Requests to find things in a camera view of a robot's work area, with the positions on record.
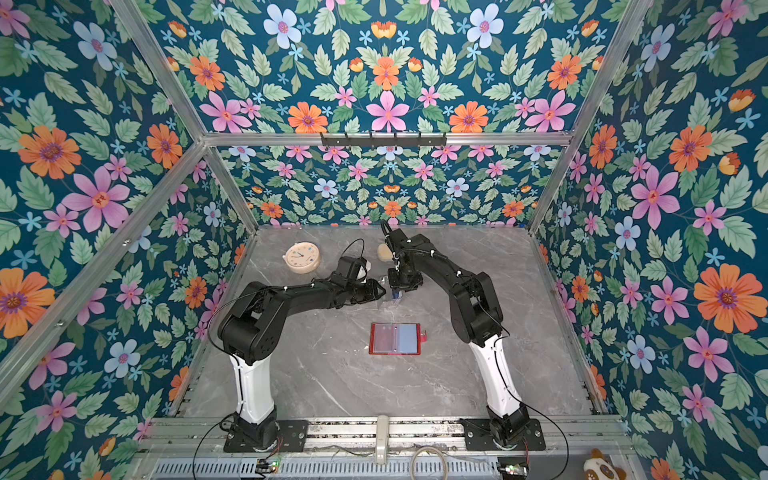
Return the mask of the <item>clear acrylic card stand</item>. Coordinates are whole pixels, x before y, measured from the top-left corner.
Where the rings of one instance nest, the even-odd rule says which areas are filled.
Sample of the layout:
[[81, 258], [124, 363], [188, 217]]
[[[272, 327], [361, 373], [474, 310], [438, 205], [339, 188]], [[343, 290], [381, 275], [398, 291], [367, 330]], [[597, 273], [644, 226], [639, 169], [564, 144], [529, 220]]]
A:
[[405, 292], [402, 289], [392, 287], [387, 277], [381, 278], [381, 284], [385, 288], [385, 295], [379, 301], [379, 307], [389, 310], [399, 306], [405, 296]]

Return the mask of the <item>red leather card holder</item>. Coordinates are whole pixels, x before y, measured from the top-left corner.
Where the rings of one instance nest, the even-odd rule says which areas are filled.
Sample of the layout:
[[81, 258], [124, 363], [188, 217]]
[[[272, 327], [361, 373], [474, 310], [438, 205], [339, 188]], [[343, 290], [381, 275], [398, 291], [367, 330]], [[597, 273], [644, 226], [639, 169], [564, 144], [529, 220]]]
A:
[[418, 356], [427, 333], [419, 323], [372, 323], [369, 354], [379, 356]]

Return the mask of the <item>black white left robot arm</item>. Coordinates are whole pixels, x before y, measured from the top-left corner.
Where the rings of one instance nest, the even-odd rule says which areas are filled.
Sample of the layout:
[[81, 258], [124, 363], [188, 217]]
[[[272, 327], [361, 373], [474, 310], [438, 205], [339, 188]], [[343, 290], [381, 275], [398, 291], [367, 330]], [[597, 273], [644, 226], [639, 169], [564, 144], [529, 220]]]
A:
[[280, 442], [277, 407], [271, 393], [271, 356], [289, 317], [378, 301], [385, 288], [368, 276], [362, 257], [342, 256], [332, 273], [298, 285], [249, 283], [219, 323], [221, 350], [230, 358], [237, 393], [233, 434], [226, 449], [255, 451]]

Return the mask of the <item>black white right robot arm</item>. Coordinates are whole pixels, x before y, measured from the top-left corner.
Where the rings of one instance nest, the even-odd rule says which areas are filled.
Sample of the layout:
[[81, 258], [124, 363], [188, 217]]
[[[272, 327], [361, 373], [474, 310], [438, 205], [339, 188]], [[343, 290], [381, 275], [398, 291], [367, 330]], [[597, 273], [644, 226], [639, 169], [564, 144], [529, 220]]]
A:
[[506, 361], [504, 339], [509, 332], [492, 279], [460, 266], [424, 235], [410, 237], [385, 220], [380, 227], [394, 262], [388, 270], [390, 290], [399, 297], [429, 278], [446, 293], [454, 332], [470, 347], [480, 370], [490, 435], [499, 447], [512, 447], [528, 428], [530, 415]]

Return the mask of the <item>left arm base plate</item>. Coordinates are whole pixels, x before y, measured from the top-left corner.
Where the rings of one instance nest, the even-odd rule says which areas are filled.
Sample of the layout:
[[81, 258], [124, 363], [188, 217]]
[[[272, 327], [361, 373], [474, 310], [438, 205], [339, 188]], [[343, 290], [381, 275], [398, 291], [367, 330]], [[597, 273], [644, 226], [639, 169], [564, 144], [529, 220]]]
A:
[[302, 452], [308, 426], [305, 420], [266, 420], [251, 424], [237, 419], [228, 428], [223, 450], [226, 453]]

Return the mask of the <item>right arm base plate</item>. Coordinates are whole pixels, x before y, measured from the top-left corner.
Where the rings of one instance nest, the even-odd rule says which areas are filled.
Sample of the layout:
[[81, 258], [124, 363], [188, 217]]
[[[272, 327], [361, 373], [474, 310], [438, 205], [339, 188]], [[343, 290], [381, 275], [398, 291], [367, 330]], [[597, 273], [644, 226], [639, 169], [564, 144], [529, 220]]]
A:
[[525, 428], [509, 444], [498, 443], [491, 432], [490, 420], [481, 418], [460, 418], [464, 429], [465, 448], [468, 451], [544, 451], [545, 437], [541, 424], [531, 419]]

